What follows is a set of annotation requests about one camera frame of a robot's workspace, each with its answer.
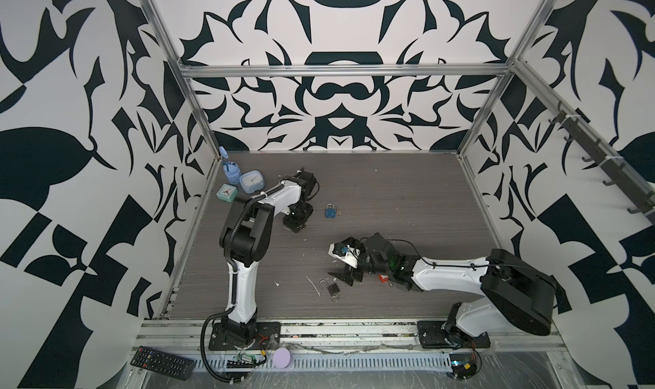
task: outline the blue padlock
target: blue padlock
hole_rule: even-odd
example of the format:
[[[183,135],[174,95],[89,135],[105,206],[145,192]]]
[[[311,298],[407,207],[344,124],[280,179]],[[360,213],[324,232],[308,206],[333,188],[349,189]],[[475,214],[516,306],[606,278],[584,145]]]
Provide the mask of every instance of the blue padlock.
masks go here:
[[[326,219],[333,219],[337,217],[337,209],[334,207],[332,203],[328,203],[325,206],[325,218]]]

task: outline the hook rack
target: hook rack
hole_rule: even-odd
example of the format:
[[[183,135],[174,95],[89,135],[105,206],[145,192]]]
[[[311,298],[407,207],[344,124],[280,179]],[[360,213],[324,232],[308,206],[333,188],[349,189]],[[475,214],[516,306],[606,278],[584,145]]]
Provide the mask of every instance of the hook rack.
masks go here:
[[[569,133],[567,142],[577,141],[589,155],[584,162],[594,162],[610,178],[603,180],[606,186],[618,186],[634,203],[635,208],[628,208],[630,214],[643,213],[655,224],[655,191],[651,185],[630,164],[619,155],[598,133],[579,115],[567,115],[565,111],[549,121],[560,123]]]

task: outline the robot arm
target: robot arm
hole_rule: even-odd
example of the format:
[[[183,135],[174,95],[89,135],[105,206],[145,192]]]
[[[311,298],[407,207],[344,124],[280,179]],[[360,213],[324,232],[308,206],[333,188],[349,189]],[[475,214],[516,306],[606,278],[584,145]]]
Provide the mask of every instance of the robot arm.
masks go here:
[[[482,295],[456,303],[440,335],[448,347],[462,347],[487,331],[515,326],[534,335],[549,335],[555,282],[520,258],[494,249],[488,257],[468,260],[423,259],[400,254],[379,233],[364,243],[350,237],[330,246],[329,254],[361,280],[362,268],[386,274],[407,291],[452,289]]]
[[[294,176],[253,197],[238,195],[232,203],[219,244],[229,269],[229,302],[232,312],[221,319],[231,343],[249,344],[256,333],[255,284],[259,262],[271,241],[273,218],[284,214],[286,229],[298,233],[305,228],[314,208],[307,203],[316,185],[312,173],[299,170]]]

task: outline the remote control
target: remote control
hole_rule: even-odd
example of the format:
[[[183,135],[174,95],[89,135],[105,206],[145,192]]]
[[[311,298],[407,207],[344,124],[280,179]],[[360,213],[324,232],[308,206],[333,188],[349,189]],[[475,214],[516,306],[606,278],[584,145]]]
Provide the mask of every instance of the remote control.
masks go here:
[[[187,380],[195,368],[195,361],[157,349],[139,346],[130,365],[175,379]]]

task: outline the gray wooden floor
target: gray wooden floor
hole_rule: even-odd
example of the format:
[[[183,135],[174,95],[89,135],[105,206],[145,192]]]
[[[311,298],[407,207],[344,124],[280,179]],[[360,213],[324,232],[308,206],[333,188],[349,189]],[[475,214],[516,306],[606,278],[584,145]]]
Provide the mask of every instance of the gray wooden floor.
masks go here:
[[[454,155],[438,153],[235,153],[242,172],[259,170],[266,188],[277,175],[293,175],[301,166],[315,174],[321,189],[311,201],[314,215],[295,234],[275,217],[271,245],[259,264],[258,318],[388,318],[446,316],[453,303],[478,296],[457,291],[406,292],[382,284],[377,276],[350,287],[336,281],[340,300],[320,296],[320,280],[330,284],[333,263],[328,246],[349,236],[412,241],[422,255],[468,259],[488,255],[493,241]],[[227,264],[218,245],[230,204],[215,196],[225,182],[217,176],[202,218],[170,318],[206,318],[227,303]],[[325,205],[341,211],[324,218]],[[411,246],[396,242],[400,252]]]

